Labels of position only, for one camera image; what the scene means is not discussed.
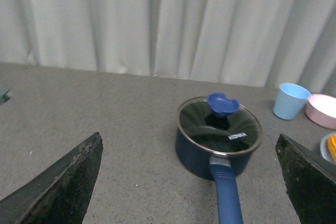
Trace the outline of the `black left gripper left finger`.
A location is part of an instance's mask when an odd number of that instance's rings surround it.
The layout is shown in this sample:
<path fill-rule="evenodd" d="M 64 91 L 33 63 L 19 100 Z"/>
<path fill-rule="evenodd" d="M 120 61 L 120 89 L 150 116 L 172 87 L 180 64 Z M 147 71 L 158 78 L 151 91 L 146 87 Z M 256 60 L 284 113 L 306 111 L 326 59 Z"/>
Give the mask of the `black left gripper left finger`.
<path fill-rule="evenodd" d="M 1 200 L 1 223 L 82 223 L 103 151 L 98 132 Z"/>

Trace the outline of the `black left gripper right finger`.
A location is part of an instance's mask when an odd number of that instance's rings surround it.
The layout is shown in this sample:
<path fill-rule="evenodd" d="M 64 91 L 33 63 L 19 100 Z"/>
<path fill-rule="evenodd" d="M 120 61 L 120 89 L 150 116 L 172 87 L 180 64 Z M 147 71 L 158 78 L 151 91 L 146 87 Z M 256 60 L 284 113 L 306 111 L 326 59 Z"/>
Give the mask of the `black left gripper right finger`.
<path fill-rule="evenodd" d="M 300 222 L 335 223 L 335 165 L 285 134 L 275 150 Z"/>

